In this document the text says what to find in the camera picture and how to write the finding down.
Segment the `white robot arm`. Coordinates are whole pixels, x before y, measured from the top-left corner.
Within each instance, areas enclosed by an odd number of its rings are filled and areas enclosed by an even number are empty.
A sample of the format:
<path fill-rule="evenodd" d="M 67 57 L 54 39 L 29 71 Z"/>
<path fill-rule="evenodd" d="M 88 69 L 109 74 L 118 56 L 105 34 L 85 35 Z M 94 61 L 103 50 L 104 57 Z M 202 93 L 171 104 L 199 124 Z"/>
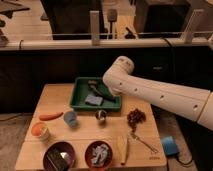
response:
<path fill-rule="evenodd" d="M 213 131 L 213 92 L 131 76 L 133 69 L 130 58 L 119 56 L 105 72 L 103 82 L 113 95 L 136 96 Z"/>

